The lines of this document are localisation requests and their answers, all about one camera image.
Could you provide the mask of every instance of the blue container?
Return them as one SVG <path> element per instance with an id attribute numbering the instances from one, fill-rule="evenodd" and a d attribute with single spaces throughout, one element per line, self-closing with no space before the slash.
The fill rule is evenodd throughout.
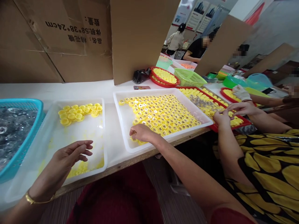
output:
<path id="1" fill-rule="evenodd" d="M 0 172 L 0 184 L 14 178 L 22 161 L 45 118 L 45 113 L 43 112 L 44 104 L 42 101 L 37 99 L 3 99 L 0 100 L 0 107 L 14 107 L 14 108 L 24 108 L 28 110 L 37 110 L 37 115 L 35 122 L 28 133 L 23 144 L 19 150 L 15 153 L 10 162 L 4 167 Z"/>
<path id="2" fill-rule="evenodd" d="M 273 86 L 269 78 L 262 73 L 255 73 L 248 76 L 248 78 L 246 79 L 246 83 L 248 87 L 256 89 L 258 91 L 263 91 Z"/>

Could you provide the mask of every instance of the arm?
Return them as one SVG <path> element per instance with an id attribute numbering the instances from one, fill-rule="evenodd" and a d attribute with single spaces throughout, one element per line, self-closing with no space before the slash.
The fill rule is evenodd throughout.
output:
<path id="1" fill-rule="evenodd" d="M 192 198 L 201 206 L 208 221 L 216 208 L 226 207 L 242 213 L 256 223 L 246 209 L 227 190 L 160 135 L 143 124 L 133 126 L 130 135 L 133 139 L 152 143 L 160 151 Z"/>
<path id="2" fill-rule="evenodd" d="M 227 107 L 227 110 L 237 111 L 234 115 L 247 114 L 251 122 L 262 133 L 279 134 L 292 129 L 290 126 L 283 124 L 280 121 L 269 116 L 263 110 L 256 108 L 253 105 L 246 102 L 230 104 Z"/>
<path id="3" fill-rule="evenodd" d="M 172 38 L 174 36 L 174 33 L 172 35 L 170 35 L 170 37 L 168 38 L 168 40 L 166 41 L 166 45 L 170 44 Z"/>
<path id="4" fill-rule="evenodd" d="M 231 130 L 228 110 L 224 110 L 223 114 L 216 112 L 213 119 L 218 124 L 218 152 L 224 172 L 230 178 L 253 187 L 238 164 L 238 159 L 244 157 L 244 153 Z"/>
<path id="5" fill-rule="evenodd" d="M 267 98 L 263 96 L 252 95 L 252 94 L 250 94 L 250 97 L 253 102 L 264 106 L 276 107 L 276 106 L 284 105 L 282 99 Z"/>
<path id="6" fill-rule="evenodd" d="M 191 54 L 192 54 L 192 52 L 187 51 L 187 52 L 185 53 L 183 59 L 184 59 L 185 61 L 192 61 L 192 62 L 197 62 L 197 63 L 200 62 L 200 58 L 193 58 L 193 57 L 190 56 Z"/>
<path id="7" fill-rule="evenodd" d="M 91 156 L 89 150 L 93 141 L 77 141 L 60 150 L 58 150 L 38 176 L 32 187 L 29 189 L 29 196 L 35 202 L 47 202 L 51 200 L 55 192 L 62 186 L 66 180 L 72 166 L 79 160 L 87 161 Z M 45 204 L 30 204 L 23 196 L 19 203 L 4 218 L 3 224 L 31 224 L 38 223 L 43 212 L 47 208 Z"/>

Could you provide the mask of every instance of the poster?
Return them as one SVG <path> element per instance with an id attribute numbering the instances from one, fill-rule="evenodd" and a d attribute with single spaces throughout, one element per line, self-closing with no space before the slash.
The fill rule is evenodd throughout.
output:
<path id="1" fill-rule="evenodd" d="M 205 11 L 208 9 L 209 2 L 199 0 L 194 10 L 192 11 L 190 18 L 187 22 L 186 28 L 189 30 L 195 30 L 199 22 L 201 21 Z"/>
<path id="2" fill-rule="evenodd" d="M 218 8 L 218 6 L 216 6 L 216 5 L 211 5 L 210 6 L 206 16 L 204 17 L 204 19 L 200 23 L 200 26 L 198 27 L 197 32 L 203 33 L 205 31 L 206 27 L 208 26 L 208 24 L 212 20 L 217 8 Z"/>
<path id="3" fill-rule="evenodd" d="M 187 19 L 191 13 L 193 4 L 196 0 L 181 0 L 178 5 L 178 10 L 175 14 L 173 25 L 180 25 L 181 23 L 186 23 Z"/>

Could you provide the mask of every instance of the wooden table edge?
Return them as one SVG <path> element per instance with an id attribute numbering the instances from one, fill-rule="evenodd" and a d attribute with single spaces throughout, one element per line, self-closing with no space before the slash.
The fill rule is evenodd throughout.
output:
<path id="1" fill-rule="evenodd" d="M 199 135 L 202 135 L 202 134 L 204 134 L 204 133 L 206 133 L 206 132 L 208 132 L 210 130 L 211 130 L 210 128 L 202 128 L 198 132 L 195 132 L 193 134 L 187 135 L 186 137 L 180 138 L 180 139 L 172 142 L 171 145 L 177 146 L 177 145 L 182 144 L 182 143 L 184 143 L 184 142 L 186 142 L 186 141 L 188 141 L 188 140 L 190 140 L 192 138 L 195 138 L 195 137 L 197 137 Z M 116 165 L 114 165 L 112 167 L 109 167 L 104 172 L 101 172 L 101 173 L 98 173 L 98 174 L 95 174 L 95 175 L 92 175 L 92 176 L 89 176 L 89 177 L 85 177 L 83 179 L 77 180 L 77 181 L 75 181 L 73 183 L 70 183 L 68 185 L 65 185 L 65 186 L 61 187 L 56 192 L 54 198 L 58 198 L 58 197 L 66 194 L 68 192 L 74 191 L 77 188 L 83 187 L 83 186 L 85 186 L 87 184 L 90 184 L 90 183 L 92 183 L 94 181 L 97 181 L 97 180 L 99 180 L 99 179 L 101 179 L 103 177 L 106 177 L 106 176 L 108 176 L 110 174 L 113 174 L 113 173 L 115 173 L 115 172 L 117 172 L 119 170 L 127 168 L 127 167 L 129 167 L 131 165 L 134 165 L 135 163 L 138 163 L 140 161 L 148 159 L 148 158 L 150 158 L 150 157 L 152 157 L 152 156 L 154 156 L 154 155 L 156 155 L 158 153 L 159 153 L 159 151 L 157 149 L 153 149 L 153 150 L 151 150 L 149 152 L 146 152 L 144 154 L 141 154 L 141 155 L 139 155 L 137 157 L 131 158 L 129 160 L 126 160 L 126 161 L 123 161 L 123 162 L 121 162 L 119 164 L 116 164 Z"/>

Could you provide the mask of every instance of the red sleeve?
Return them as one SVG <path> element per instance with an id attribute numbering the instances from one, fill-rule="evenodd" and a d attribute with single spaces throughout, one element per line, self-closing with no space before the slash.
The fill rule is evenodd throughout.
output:
<path id="1" fill-rule="evenodd" d="M 218 208 L 211 217 L 211 224 L 255 224 L 248 217 L 230 208 Z"/>

